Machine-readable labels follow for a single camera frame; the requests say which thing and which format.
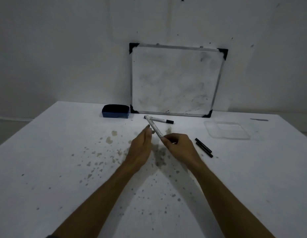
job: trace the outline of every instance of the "tabletop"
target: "tabletop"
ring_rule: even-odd
[[[0,237],[51,234],[124,160],[148,124],[143,114],[103,118],[103,104],[58,101],[0,145]],[[200,157],[276,237],[307,237],[307,138],[278,115],[213,112],[250,123],[249,140],[212,138],[206,118],[157,116],[163,134],[186,133]],[[156,134],[100,237],[223,237],[194,176]]]

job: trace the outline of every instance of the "forearm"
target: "forearm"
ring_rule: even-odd
[[[59,238],[97,237],[120,193],[134,173],[132,167],[123,163],[53,235]]]
[[[189,167],[226,238],[274,237],[202,162]]]

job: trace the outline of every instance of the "whiteboard marker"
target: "whiteboard marker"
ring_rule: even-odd
[[[149,118],[153,121],[157,121],[157,122],[162,122],[162,123],[170,123],[170,124],[174,124],[174,121],[172,120],[165,120],[165,119],[159,119],[159,118],[156,118],[156,117],[152,117],[152,116],[149,116]]]
[[[159,136],[159,138],[161,138],[163,136],[163,134],[160,132],[160,130],[157,128],[157,126],[154,124],[154,122],[150,119],[150,117],[148,115],[146,115],[144,118],[148,121],[148,123],[153,128],[153,130],[156,132],[156,134]]]

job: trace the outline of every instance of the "floor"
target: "floor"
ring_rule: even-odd
[[[0,145],[22,129],[28,122],[0,120]]]

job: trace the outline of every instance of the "small whiteboard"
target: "small whiteboard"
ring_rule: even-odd
[[[132,49],[132,107],[140,113],[204,116],[212,110],[224,53],[139,45]]]

